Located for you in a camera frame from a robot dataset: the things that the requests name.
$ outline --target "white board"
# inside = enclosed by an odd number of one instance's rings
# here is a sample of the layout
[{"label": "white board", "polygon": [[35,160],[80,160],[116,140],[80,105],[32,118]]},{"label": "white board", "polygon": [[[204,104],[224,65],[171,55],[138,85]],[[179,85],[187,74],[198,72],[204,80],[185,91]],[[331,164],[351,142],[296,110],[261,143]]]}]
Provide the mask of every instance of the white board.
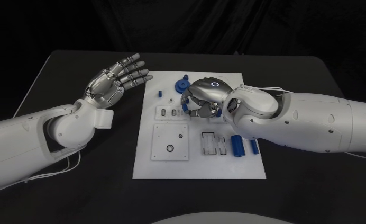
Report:
[{"label": "white board", "polygon": [[[250,140],[244,139],[246,156],[236,157],[233,153],[231,136],[237,133],[223,117],[212,121],[204,118],[182,119],[175,117],[175,120],[158,120],[162,118],[162,109],[165,107],[181,107],[181,96],[175,90],[176,82],[189,75],[189,82],[205,77],[217,77],[237,88],[243,81],[240,73],[210,73],[210,72],[179,72],[179,71],[152,71],[155,79],[146,84],[146,95],[143,100],[143,112],[139,132],[139,142],[136,151],[136,164],[133,179],[266,179],[266,169],[261,154],[254,155]],[[191,101],[189,109],[198,109],[199,106]],[[188,125],[188,156],[189,160],[153,160],[153,145],[162,143],[159,149],[166,150],[166,142],[156,141],[155,126],[159,124]],[[202,133],[214,132],[215,138],[225,137],[225,145],[223,138],[218,145],[218,154],[207,155],[202,149]],[[227,149],[227,154],[220,154],[220,148]]]}]

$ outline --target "black curtain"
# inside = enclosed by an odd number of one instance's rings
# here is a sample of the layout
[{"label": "black curtain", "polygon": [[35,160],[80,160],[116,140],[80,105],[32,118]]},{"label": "black curtain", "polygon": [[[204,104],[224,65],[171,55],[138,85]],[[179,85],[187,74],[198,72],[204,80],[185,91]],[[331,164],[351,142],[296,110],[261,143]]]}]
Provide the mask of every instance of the black curtain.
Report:
[{"label": "black curtain", "polygon": [[5,86],[12,94],[4,98],[15,105],[0,118],[15,112],[57,49],[318,56],[346,96],[365,100],[365,4],[365,0],[2,0],[2,70],[12,75]]}]

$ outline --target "robotic arm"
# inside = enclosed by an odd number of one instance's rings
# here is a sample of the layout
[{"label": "robotic arm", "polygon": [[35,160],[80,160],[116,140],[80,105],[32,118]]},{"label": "robotic arm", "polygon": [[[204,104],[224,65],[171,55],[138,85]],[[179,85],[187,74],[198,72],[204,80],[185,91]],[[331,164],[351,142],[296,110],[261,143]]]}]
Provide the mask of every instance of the robotic arm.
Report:
[{"label": "robotic arm", "polygon": [[[0,189],[77,153],[96,128],[110,129],[113,111],[125,91],[153,79],[149,70],[132,72],[146,63],[135,54],[103,70],[74,105],[63,105],[0,122]],[[65,148],[50,151],[47,134]]]},{"label": "robotic arm", "polygon": [[[273,97],[266,90],[287,93]],[[202,108],[191,111],[188,97]],[[182,95],[185,113],[211,118],[223,109],[225,121],[247,139],[321,153],[366,151],[366,103],[282,88],[241,85],[236,90],[215,79],[198,80]]]}]

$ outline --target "blue part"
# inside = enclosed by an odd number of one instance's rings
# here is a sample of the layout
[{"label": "blue part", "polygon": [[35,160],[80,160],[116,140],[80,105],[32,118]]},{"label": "blue part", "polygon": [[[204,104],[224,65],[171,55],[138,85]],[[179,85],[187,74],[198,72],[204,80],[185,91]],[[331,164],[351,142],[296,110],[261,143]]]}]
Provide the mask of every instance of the blue part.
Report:
[{"label": "blue part", "polygon": [[243,137],[240,135],[236,135],[231,137],[231,144],[233,144],[234,156],[236,157],[246,156]]},{"label": "blue part", "polygon": [[176,91],[179,93],[184,93],[184,91],[189,88],[189,86],[191,86],[191,83],[189,83],[188,80],[185,80],[185,79],[179,80],[178,83],[176,83],[176,86],[175,86]]},{"label": "blue part", "polygon": [[224,113],[224,111],[220,109],[217,117],[221,117],[221,114]]},{"label": "blue part", "polygon": [[259,145],[257,145],[257,140],[256,139],[251,139],[251,145],[253,145],[253,149],[254,149],[254,154],[260,154]]},{"label": "blue part", "polygon": [[184,107],[184,111],[189,110],[189,107],[187,104],[184,104],[182,107]]}]

